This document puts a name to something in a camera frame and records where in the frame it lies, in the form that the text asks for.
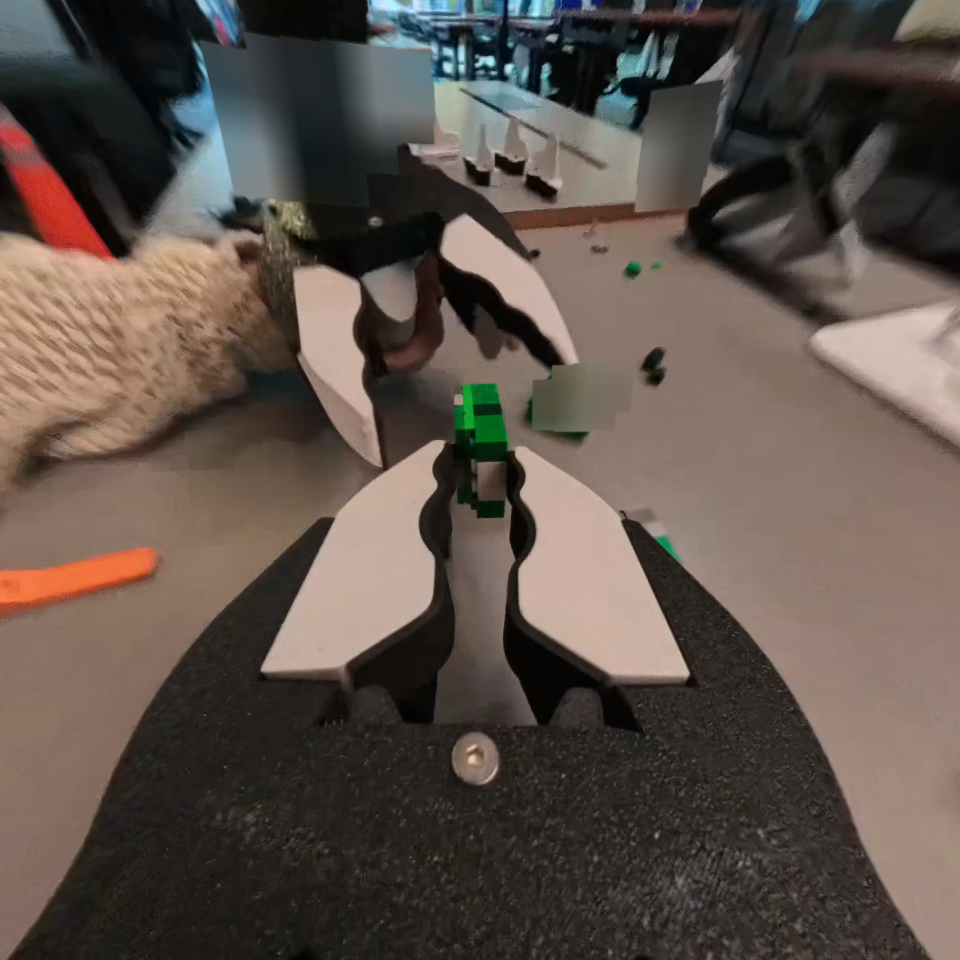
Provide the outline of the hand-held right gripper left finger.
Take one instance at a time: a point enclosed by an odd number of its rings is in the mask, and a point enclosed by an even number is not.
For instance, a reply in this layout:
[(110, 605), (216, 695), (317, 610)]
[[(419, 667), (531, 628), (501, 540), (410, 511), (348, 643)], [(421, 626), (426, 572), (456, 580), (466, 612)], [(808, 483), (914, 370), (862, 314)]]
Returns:
[(264, 680), (328, 683), (346, 701), (376, 687), (406, 722), (434, 721), (455, 635), (454, 486), (453, 446), (432, 440), (342, 506), (262, 661)]

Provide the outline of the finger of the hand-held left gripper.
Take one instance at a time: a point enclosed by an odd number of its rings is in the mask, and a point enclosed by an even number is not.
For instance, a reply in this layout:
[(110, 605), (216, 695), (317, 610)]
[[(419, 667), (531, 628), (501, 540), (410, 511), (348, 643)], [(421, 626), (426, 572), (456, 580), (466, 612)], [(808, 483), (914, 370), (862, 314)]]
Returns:
[(383, 467), (374, 404), (366, 386), (367, 355), (355, 329), (363, 294), (353, 277), (328, 266), (294, 270), (297, 361), (318, 402), (345, 443)]
[(513, 338), (546, 368), (579, 362), (542, 276), (484, 225), (466, 214), (447, 223), (438, 267), (446, 299), (486, 358), (496, 358)]

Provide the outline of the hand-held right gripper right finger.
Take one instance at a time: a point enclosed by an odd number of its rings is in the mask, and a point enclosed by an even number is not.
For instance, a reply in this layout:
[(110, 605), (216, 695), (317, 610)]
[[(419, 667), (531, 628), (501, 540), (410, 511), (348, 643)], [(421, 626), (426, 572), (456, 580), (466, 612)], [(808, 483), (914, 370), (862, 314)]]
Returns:
[(602, 724), (636, 724), (631, 689), (682, 688), (690, 666), (630, 538), (584, 483), (519, 446), (508, 457), (504, 653), (538, 724), (588, 691)]

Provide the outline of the green lego face block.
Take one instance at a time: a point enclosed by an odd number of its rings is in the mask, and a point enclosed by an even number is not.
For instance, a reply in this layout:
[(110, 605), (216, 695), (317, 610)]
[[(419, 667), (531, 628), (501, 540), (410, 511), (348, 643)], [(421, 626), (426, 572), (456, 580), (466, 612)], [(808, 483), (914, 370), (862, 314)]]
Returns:
[(454, 396), (456, 495), (482, 520), (501, 520), (508, 500), (509, 441), (495, 383), (465, 384)]
[(553, 429), (546, 429), (541, 427), (534, 426), (534, 403), (533, 398), (530, 397), (526, 403), (523, 421), (527, 426), (530, 426), (531, 429), (538, 433), (547, 434), (554, 439), (563, 439), (570, 442), (582, 442), (590, 436), (590, 431), (558, 431)]

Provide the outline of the green lego block dark studs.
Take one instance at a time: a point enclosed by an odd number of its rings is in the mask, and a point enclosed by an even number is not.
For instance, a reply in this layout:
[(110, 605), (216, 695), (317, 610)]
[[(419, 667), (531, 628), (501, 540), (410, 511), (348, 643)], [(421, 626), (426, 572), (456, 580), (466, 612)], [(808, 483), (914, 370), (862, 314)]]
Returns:
[(681, 561), (680, 555), (666, 530), (666, 526), (661, 522), (661, 519), (654, 510), (641, 508), (635, 510), (620, 510), (619, 513), (624, 521), (638, 524), (664, 551), (670, 554), (677, 562)]

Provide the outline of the person's left hand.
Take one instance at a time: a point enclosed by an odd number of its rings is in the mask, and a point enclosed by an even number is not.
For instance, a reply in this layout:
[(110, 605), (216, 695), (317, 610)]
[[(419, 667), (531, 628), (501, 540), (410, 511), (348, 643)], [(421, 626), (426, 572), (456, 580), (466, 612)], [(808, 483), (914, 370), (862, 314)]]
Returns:
[(378, 374), (421, 369), (445, 338), (437, 256), (372, 270), (361, 282), (369, 301), (367, 335)]

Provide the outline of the pale fin-shaped grip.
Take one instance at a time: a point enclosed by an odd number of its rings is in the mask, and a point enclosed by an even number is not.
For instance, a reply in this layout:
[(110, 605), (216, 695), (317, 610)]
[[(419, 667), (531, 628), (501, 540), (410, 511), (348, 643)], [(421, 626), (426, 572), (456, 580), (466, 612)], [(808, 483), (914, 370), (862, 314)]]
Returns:
[(560, 143), (556, 134), (549, 134), (542, 147), (533, 151), (524, 171), (524, 189), (553, 203), (563, 185), (560, 173)]
[(472, 155), (462, 158), (467, 180), (474, 186), (489, 187), (495, 169), (495, 158), (487, 137), (486, 124), (480, 124), (477, 131), (476, 149)]
[(529, 150), (521, 134), (519, 119), (510, 114), (505, 130), (503, 146), (493, 153), (494, 166), (502, 173), (522, 178), (524, 176)]

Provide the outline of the black device with pale grip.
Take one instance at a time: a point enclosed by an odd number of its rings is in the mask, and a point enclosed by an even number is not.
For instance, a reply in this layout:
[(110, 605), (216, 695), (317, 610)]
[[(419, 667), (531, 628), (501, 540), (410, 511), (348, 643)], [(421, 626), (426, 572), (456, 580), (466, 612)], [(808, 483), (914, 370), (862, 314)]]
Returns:
[(689, 210), (678, 244), (731, 269), (817, 326), (845, 322), (849, 314), (793, 265), (830, 256), (841, 288), (862, 275), (870, 251), (857, 207), (883, 164), (867, 157), (867, 147), (844, 165), (810, 141), (737, 165)]

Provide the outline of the orange brick separator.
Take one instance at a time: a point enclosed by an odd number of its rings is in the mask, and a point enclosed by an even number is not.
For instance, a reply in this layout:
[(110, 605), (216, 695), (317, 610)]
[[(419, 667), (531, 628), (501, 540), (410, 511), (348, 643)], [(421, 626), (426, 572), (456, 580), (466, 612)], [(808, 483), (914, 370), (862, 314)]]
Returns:
[(156, 549), (140, 547), (47, 568), (3, 569), (1, 614), (137, 583), (153, 576), (159, 564)]

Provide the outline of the red striped band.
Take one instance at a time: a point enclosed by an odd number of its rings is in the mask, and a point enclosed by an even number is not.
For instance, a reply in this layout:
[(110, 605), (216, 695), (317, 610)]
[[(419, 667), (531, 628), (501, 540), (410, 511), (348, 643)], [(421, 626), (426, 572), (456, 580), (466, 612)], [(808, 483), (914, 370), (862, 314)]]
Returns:
[(66, 183), (6, 105), (1, 106), (1, 158), (16, 197), (44, 243), (114, 258)]

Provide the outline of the white book stand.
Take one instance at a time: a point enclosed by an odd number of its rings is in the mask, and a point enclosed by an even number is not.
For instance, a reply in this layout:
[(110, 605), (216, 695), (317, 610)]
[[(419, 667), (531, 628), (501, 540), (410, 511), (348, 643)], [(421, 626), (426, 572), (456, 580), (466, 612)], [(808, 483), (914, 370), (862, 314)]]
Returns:
[(958, 301), (825, 326), (810, 337), (808, 349), (823, 365), (958, 449)]

